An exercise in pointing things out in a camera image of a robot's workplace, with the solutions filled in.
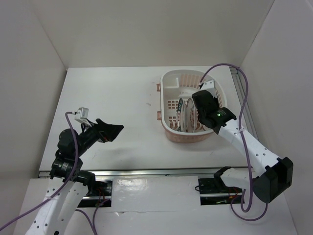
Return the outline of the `plate with orange sunburst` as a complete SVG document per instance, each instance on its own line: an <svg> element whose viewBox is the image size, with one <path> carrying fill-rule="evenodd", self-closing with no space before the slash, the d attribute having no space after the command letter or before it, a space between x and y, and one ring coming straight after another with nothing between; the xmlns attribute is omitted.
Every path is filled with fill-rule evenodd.
<svg viewBox="0 0 313 235"><path fill-rule="evenodd" d="M191 117L190 117L191 127L193 132L199 131L201 129L201 124L198 121L198 113L195 108L191 109Z"/></svg>

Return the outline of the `plate with red characters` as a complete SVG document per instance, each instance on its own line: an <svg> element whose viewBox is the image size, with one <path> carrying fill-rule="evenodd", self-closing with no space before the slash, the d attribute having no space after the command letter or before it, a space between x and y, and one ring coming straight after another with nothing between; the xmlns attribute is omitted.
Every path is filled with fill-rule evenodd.
<svg viewBox="0 0 313 235"><path fill-rule="evenodd" d="M188 133L193 133L192 127L191 127L191 122L190 122L190 117L191 117L191 109L195 108L194 101L192 98L189 98L186 103L186 108L185 108L185 130Z"/></svg>

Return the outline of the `plate with dark blue rim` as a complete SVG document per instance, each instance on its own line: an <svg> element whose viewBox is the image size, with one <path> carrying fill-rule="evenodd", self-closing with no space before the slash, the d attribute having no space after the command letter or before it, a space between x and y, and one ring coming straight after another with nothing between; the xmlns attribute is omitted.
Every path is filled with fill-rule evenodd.
<svg viewBox="0 0 313 235"><path fill-rule="evenodd" d="M185 104L182 98L179 99L177 108L178 131L185 132Z"/></svg>

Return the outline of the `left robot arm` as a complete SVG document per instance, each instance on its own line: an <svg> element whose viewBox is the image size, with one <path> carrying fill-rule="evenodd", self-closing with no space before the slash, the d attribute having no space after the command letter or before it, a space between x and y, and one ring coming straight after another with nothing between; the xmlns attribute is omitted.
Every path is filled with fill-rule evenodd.
<svg viewBox="0 0 313 235"><path fill-rule="evenodd" d="M107 124L99 118L95 122L85 118L80 123L81 133L70 127L59 134L48 188L28 235L63 235L83 197L102 193L103 184L94 173L81 169L80 157L96 142L114 141L124 126Z"/></svg>

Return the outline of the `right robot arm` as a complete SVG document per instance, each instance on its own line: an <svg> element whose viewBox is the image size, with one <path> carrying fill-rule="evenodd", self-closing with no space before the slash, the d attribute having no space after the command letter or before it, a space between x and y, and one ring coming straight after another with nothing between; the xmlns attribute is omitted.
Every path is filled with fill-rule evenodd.
<svg viewBox="0 0 313 235"><path fill-rule="evenodd" d="M270 203L291 186L293 162L279 158L245 128L239 127L236 116L226 107L219 107L209 91L192 94L201 124L232 144L241 154L249 157L252 172L225 166L214 174L213 186L219 192L229 187L250 189L258 199Z"/></svg>

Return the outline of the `white pink plastic dish rack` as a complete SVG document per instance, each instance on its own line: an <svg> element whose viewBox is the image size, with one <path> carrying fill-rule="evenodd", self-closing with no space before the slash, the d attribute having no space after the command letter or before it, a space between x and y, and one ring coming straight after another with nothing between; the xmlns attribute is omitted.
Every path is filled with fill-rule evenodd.
<svg viewBox="0 0 313 235"><path fill-rule="evenodd" d="M192 94L200 89L203 75L197 70L172 70L165 73L157 84L157 91L160 92L157 119L172 142L201 142L213 133L212 129L198 121L198 112L192 100Z"/></svg>

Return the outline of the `aluminium side rail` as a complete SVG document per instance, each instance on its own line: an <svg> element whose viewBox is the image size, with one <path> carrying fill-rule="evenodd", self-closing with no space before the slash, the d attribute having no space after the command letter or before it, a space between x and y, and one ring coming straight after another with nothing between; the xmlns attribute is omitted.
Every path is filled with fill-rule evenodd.
<svg viewBox="0 0 313 235"><path fill-rule="evenodd" d="M240 105L242 106L244 104L244 98L246 95L246 83L245 83L244 77L237 69L233 67L229 67L229 68L230 68L231 76L235 85L237 96L239 98ZM258 139L248 102L246 102L245 108L243 111L242 124L253 135L253 137Z"/></svg>

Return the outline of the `aluminium front rail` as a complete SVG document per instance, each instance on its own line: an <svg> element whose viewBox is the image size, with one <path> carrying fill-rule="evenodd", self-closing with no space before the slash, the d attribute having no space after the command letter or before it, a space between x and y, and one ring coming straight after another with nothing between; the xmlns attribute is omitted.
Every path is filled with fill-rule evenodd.
<svg viewBox="0 0 313 235"><path fill-rule="evenodd" d="M206 168L177 168L177 169L142 169L142 170L89 170L99 179L111 178L140 178L140 177L163 177L163 176L204 176L210 177L221 167Z"/></svg>

